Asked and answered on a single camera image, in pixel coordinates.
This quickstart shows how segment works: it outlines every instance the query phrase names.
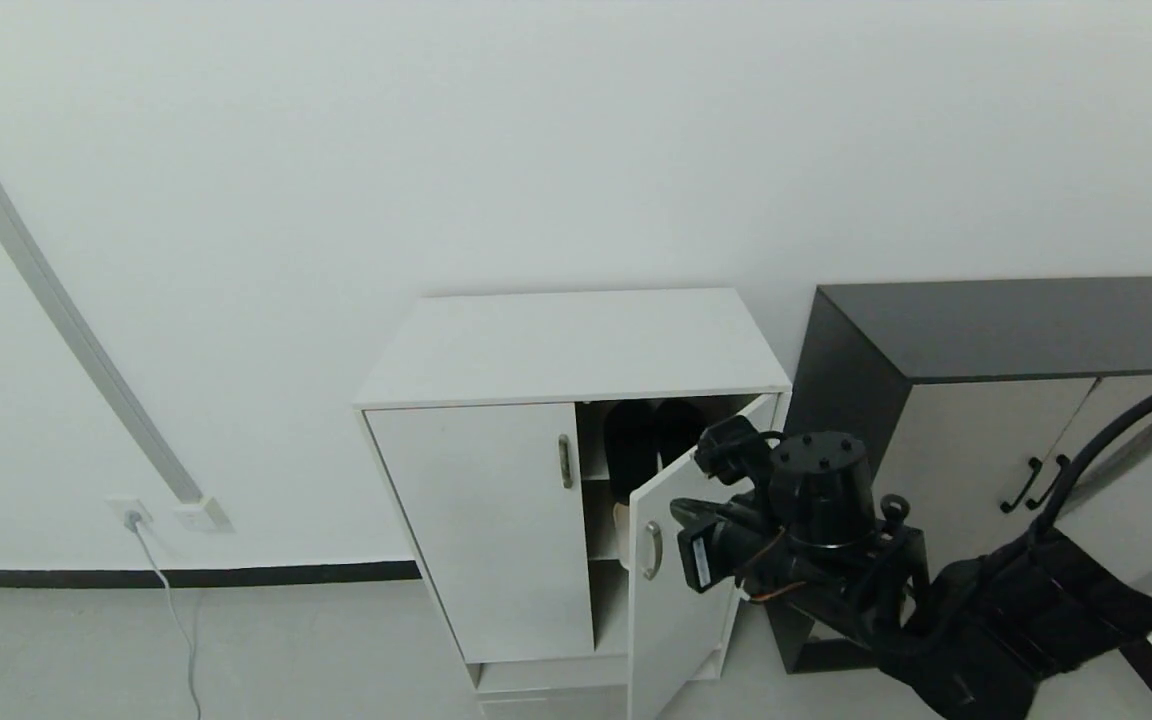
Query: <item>wall trim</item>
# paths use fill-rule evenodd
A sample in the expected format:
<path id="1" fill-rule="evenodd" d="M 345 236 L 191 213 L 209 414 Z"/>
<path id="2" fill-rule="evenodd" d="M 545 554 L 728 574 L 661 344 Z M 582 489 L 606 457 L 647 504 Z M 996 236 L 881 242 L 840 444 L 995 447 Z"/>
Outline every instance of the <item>wall trim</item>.
<path id="1" fill-rule="evenodd" d="M 259 588 L 419 579 L 411 560 L 355 564 L 291 564 L 229 570 L 164 570 L 173 588 Z M 151 570 L 0 570 L 0 588 L 162 588 Z"/>

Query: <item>open cabinet door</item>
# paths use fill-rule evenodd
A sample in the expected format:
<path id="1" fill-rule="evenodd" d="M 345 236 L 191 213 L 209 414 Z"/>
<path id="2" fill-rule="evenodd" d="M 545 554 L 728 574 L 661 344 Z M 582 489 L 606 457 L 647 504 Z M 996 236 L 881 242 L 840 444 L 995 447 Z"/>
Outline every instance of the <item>open cabinet door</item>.
<path id="1" fill-rule="evenodd" d="M 774 406 L 776 395 L 763 395 L 741 415 L 756 429 L 771 429 Z M 705 477 L 691 455 L 672 462 L 630 497 L 630 720 L 659 715 L 717 651 L 735 592 L 732 578 L 704 594 L 687 586 L 679 558 L 682 526 L 669 515 L 669 501 L 694 497 L 722 502 L 748 483 L 726 487 Z"/>

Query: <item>slipper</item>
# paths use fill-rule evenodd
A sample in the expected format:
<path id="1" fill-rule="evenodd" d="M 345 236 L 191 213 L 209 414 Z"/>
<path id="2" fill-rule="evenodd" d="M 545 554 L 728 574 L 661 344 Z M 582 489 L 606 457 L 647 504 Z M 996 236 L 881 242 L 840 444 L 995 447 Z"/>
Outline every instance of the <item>slipper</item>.
<path id="1" fill-rule="evenodd" d="M 699 407 L 685 400 L 664 401 L 655 411 L 655 446 L 660 452 L 660 467 L 682 457 L 708 427 Z"/>
<path id="2" fill-rule="evenodd" d="M 653 419 L 652 404 L 646 400 L 622 400 L 602 420 L 608 484 L 612 497 L 622 505 L 628 505 L 630 493 L 657 473 Z"/>

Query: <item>white wall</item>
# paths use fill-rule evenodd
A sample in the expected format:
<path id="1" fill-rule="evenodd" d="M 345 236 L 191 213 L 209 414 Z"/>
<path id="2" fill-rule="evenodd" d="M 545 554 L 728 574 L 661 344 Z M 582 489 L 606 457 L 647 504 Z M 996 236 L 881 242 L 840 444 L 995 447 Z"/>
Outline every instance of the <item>white wall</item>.
<path id="1" fill-rule="evenodd" d="M 1152 5 L 0 3 L 0 174 L 238 529 L 0 251 L 1 568 L 141 566 L 109 492 L 401 559 L 347 404 L 425 293 L 735 285 L 793 369 L 818 282 L 1152 274 Z"/>

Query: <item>metal handle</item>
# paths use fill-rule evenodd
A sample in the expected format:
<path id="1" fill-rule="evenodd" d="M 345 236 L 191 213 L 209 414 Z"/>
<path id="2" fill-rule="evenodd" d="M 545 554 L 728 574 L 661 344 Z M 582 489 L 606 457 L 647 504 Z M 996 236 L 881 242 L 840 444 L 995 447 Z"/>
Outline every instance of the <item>metal handle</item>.
<path id="1" fill-rule="evenodd" d="M 563 487 L 573 486 L 573 444 L 567 435 L 558 437 L 558 471 L 563 476 Z"/>
<path id="2" fill-rule="evenodd" d="M 1003 515 L 1010 515 L 1011 510 L 1015 510 L 1016 507 L 1020 507 L 1020 501 L 1023 500 L 1025 495 L 1028 495 L 1029 488 L 1032 488 L 1034 486 L 1034 480 L 1038 479 L 1038 473 L 1043 472 L 1043 461 L 1037 457 L 1030 457 L 1029 469 L 1033 471 L 1029 473 L 1029 479 L 1025 480 L 1025 487 L 1020 488 L 1020 495 L 1016 497 L 1016 500 L 1011 500 L 1010 502 L 998 503 L 998 509 L 1002 510 Z"/>
<path id="3" fill-rule="evenodd" d="M 660 571 L 660 556 L 664 554 L 664 545 L 660 544 L 660 525 L 657 525 L 654 521 L 650 521 L 646 530 L 649 536 L 652 536 L 654 559 L 652 560 L 652 566 L 650 566 L 650 568 L 643 569 L 643 577 L 652 579 L 655 577 L 655 574 Z"/>
<path id="4" fill-rule="evenodd" d="M 1069 456 L 1064 454 L 1056 455 L 1056 464 L 1060 465 L 1060 470 L 1056 470 L 1056 478 L 1059 478 L 1064 472 L 1064 465 L 1069 465 Z M 1056 487 L 1056 478 L 1052 478 L 1052 484 L 1047 486 L 1046 491 L 1043 492 L 1043 497 L 1039 497 L 1038 500 L 1030 497 L 1025 501 L 1025 507 L 1030 510 L 1038 510 L 1044 502 L 1047 502 L 1047 498 L 1051 497 L 1052 491 Z"/>

